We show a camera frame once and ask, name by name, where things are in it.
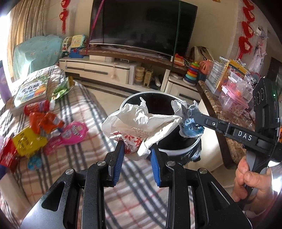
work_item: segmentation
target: drawer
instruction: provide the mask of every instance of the drawer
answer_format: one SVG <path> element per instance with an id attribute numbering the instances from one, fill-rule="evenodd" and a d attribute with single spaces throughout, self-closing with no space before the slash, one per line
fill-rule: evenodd
<path id="1" fill-rule="evenodd" d="M 129 68 L 123 69 L 120 67 L 85 64 L 85 77 L 93 80 L 103 81 L 113 84 L 118 82 L 122 84 L 128 84 Z"/>
<path id="2" fill-rule="evenodd" d="M 188 104 L 193 104 L 194 100 L 196 100 L 197 103 L 201 101 L 201 96 L 198 92 L 177 84 L 172 85 L 170 94 L 187 101 Z"/>
<path id="3" fill-rule="evenodd" d="M 69 65 L 70 62 L 65 62 L 65 61 L 60 61 L 60 68 L 62 70 L 64 70 L 65 72 L 72 72 L 72 73 L 77 73 L 77 74 L 81 74 L 84 72 L 84 63 L 79 63 L 80 65 L 75 65 L 77 64 L 75 63 L 71 63 Z"/>

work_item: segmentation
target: pink cable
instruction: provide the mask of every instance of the pink cable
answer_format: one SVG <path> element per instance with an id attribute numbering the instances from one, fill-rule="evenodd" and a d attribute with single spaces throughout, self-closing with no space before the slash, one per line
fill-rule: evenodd
<path id="1" fill-rule="evenodd" d="M 102 9 L 102 6 L 103 6 L 103 4 L 104 4 L 104 1 L 105 1 L 105 0 L 102 0 L 102 1 L 101 1 L 100 6 L 99 6 L 99 9 L 98 9 L 98 11 L 97 11 L 97 14 L 96 14 L 96 16 L 95 16 L 95 19 L 94 19 L 94 22 L 93 22 L 93 25 L 92 25 L 92 29 L 91 29 L 91 33 L 90 33 L 90 36 L 89 36 L 89 43 L 88 43 L 87 48 L 86 48 L 86 55 L 87 55 L 87 52 L 88 52 L 88 47 L 89 47 L 89 44 L 90 44 L 90 39 L 91 39 L 91 37 L 92 37 L 92 33 L 93 33 L 94 28 L 95 28 L 95 25 L 96 25 L 98 16 L 99 16 L 99 14 L 100 14 L 100 11 L 101 11 L 101 9 Z"/>

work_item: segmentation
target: tv screen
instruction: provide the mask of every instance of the tv screen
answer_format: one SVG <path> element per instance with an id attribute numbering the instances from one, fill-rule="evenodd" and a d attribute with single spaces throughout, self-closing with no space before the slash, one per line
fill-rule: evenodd
<path id="1" fill-rule="evenodd" d="M 101 0 L 94 0 L 90 31 Z M 197 6 L 182 2 L 176 53 L 185 55 Z M 90 43 L 113 44 L 157 51 L 172 56 L 178 0 L 105 0 Z"/>

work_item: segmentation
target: screw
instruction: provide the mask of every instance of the screw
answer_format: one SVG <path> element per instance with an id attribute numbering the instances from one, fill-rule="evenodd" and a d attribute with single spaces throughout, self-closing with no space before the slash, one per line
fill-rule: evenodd
<path id="1" fill-rule="evenodd" d="M 174 162 L 174 161 L 168 161 L 168 162 L 167 162 L 167 165 L 168 165 L 169 167 L 175 166 L 175 162 Z"/>
<path id="2" fill-rule="evenodd" d="M 98 161 L 98 162 L 97 162 L 97 165 L 98 165 L 98 166 L 104 166 L 105 164 L 106 164 L 105 161 Z"/>
<path id="3" fill-rule="evenodd" d="M 67 170 L 66 170 L 66 174 L 67 174 L 67 175 L 70 175 L 70 174 L 72 174 L 73 172 L 74 172 L 73 169 L 67 169 Z"/>
<path id="4" fill-rule="evenodd" d="M 199 171 L 201 174 L 206 174 L 208 172 L 205 168 L 200 168 Z"/>

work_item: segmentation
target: blue gripper pad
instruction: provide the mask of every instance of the blue gripper pad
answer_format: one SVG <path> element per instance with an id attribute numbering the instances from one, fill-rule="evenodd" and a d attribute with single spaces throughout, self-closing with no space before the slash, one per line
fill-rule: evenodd
<path id="1" fill-rule="evenodd" d="M 151 150 L 151 166 L 153 170 L 154 180 L 157 183 L 157 186 L 160 186 L 160 166 L 158 164 L 157 156 L 153 147 L 150 148 Z"/>
<path id="2" fill-rule="evenodd" d="M 124 159 L 124 145 L 122 145 L 122 147 L 120 148 L 120 152 L 118 154 L 118 158 L 114 166 L 114 176 L 113 176 L 113 185 L 114 186 L 116 186 L 116 183 L 118 182 L 120 178 L 120 172 L 122 170 L 123 159 Z"/>

